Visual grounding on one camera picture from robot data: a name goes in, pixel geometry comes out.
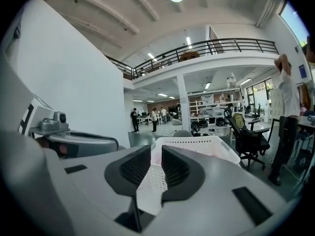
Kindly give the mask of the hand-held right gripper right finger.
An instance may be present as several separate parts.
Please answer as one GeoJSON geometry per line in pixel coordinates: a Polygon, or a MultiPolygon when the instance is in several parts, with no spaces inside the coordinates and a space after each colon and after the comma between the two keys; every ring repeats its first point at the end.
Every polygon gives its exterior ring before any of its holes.
{"type": "Polygon", "coordinates": [[[205,170],[193,157],[198,153],[180,147],[161,147],[161,166],[167,190],[161,203],[185,201],[191,198],[205,181],[205,170]]]}

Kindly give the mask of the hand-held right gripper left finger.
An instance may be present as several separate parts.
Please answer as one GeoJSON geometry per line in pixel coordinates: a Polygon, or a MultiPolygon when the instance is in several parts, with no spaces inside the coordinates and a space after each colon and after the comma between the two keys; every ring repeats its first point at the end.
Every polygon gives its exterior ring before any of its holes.
{"type": "Polygon", "coordinates": [[[111,162],[104,177],[119,195],[136,196],[136,191],[151,166],[151,147],[145,145],[134,152],[111,162]]]}

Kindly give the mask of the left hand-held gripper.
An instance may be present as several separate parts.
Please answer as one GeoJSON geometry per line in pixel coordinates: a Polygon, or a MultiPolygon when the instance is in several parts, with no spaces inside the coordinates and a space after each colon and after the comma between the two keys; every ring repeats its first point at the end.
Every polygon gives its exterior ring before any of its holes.
{"type": "Polygon", "coordinates": [[[80,158],[100,155],[119,150],[116,139],[81,131],[68,130],[44,131],[40,124],[44,118],[53,118],[54,110],[40,97],[35,97],[28,106],[18,131],[24,135],[36,139],[45,148],[55,151],[59,158],[80,158]],[[67,155],[58,153],[59,144],[66,144],[67,155]]]}

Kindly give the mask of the white plastic basket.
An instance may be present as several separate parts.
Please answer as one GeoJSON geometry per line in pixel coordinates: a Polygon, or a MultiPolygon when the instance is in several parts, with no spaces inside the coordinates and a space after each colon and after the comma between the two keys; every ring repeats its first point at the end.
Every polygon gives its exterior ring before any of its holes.
{"type": "Polygon", "coordinates": [[[140,211],[150,215],[157,215],[161,210],[161,197],[167,190],[164,171],[161,166],[161,147],[171,144],[210,144],[225,150],[223,160],[239,165],[241,159],[234,150],[218,136],[203,137],[162,137],[151,146],[151,166],[137,189],[137,206],[140,211]]]}

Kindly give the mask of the pink clothes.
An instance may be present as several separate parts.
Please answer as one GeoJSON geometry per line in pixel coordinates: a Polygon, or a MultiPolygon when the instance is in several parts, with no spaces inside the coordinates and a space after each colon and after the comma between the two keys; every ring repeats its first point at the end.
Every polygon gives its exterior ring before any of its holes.
{"type": "Polygon", "coordinates": [[[191,150],[212,157],[225,157],[225,150],[223,148],[210,144],[171,144],[170,146],[191,150]]]}

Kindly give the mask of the black office chair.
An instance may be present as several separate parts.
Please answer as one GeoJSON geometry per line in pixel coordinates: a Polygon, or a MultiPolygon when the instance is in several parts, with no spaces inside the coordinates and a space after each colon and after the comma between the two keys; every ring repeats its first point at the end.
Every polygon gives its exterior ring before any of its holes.
{"type": "Polygon", "coordinates": [[[258,108],[257,110],[254,112],[254,114],[252,115],[252,117],[257,120],[260,118],[260,109],[261,109],[261,104],[259,103],[258,104],[258,108]]]}
{"type": "Polygon", "coordinates": [[[247,171],[250,169],[251,161],[255,161],[262,165],[262,170],[266,168],[266,164],[258,159],[258,155],[263,155],[263,152],[270,148],[269,142],[263,136],[264,133],[270,131],[269,128],[254,130],[254,124],[258,123],[258,120],[249,122],[250,129],[247,129],[246,125],[240,128],[234,118],[232,117],[232,111],[229,108],[225,108],[224,117],[228,120],[232,130],[235,134],[235,148],[239,153],[241,160],[247,159],[247,171]]]}

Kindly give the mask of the green yellow backpack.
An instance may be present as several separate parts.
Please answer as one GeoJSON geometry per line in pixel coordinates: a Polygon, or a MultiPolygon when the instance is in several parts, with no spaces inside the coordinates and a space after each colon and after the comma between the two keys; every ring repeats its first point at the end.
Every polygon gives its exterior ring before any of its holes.
{"type": "Polygon", "coordinates": [[[245,125],[244,118],[243,118],[242,114],[234,114],[233,119],[239,128],[242,128],[245,125]]]}

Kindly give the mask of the white shelving unit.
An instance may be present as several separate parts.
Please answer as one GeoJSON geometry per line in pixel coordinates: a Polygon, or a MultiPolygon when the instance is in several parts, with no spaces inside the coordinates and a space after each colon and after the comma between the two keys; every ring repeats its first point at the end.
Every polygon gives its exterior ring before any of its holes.
{"type": "Polygon", "coordinates": [[[189,93],[189,121],[191,132],[198,132],[201,135],[229,136],[232,134],[229,122],[225,126],[216,126],[215,120],[224,117],[225,108],[229,108],[234,114],[242,114],[245,116],[245,107],[243,103],[243,95],[239,88],[218,89],[214,91],[204,91],[197,93],[189,93]],[[192,121],[207,120],[207,128],[199,128],[199,130],[191,129],[192,121]]]}

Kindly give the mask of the black balcony railing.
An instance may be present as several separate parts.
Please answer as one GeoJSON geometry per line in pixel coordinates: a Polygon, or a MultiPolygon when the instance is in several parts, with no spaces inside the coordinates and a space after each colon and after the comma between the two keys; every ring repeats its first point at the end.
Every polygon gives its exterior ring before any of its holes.
{"type": "Polygon", "coordinates": [[[205,40],[169,50],[160,55],[149,55],[149,59],[136,65],[126,64],[110,56],[107,58],[123,73],[125,79],[134,80],[166,66],[205,56],[228,52],[254,51],[278,54],[275,42],[255,38],[220,38],[205,40]]]}

